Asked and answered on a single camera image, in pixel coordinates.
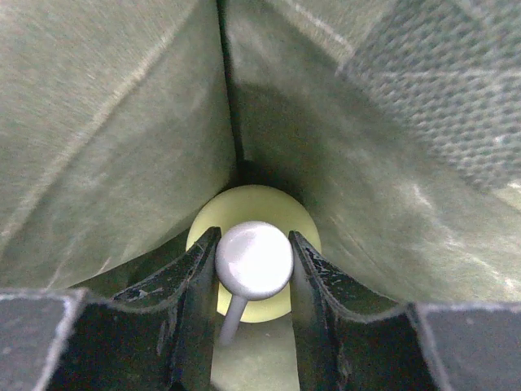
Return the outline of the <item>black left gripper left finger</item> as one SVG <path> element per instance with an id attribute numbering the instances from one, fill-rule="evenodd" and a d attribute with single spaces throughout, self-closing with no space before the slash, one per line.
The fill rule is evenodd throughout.
<path id="1" fill-rule="evenodd" d="M 50 390 L 208 390 L 218 227 L 112 299 L 87 294 Z"/>

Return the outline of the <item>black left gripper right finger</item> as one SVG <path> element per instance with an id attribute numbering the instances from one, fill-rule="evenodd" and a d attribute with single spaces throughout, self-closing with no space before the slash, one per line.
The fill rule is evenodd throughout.
<path id="1" fill-rule="evenodd" d="M 436 389 L 406 307 L 346 275 L 301 233 L 289 240 L 300 389 Z"/>

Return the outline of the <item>yellow-green lotion bottle white cap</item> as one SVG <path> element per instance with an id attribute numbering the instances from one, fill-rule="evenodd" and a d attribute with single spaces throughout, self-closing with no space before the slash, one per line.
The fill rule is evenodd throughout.
<path id="1" fill-rule="evenodd" d="M 262 185 L 235 187 L 211 199 L 195 217 L 186 245 L 191 247 L 210 227 L 222 233 L 214 265 L 217 312 L 225 317 L 219 341 L 228 345 L 240 323 L 263 323 L 290 313 L 295 265 L 290 231 L 301 233 L 315 249 L 322 244 L 302 204 Z"/>

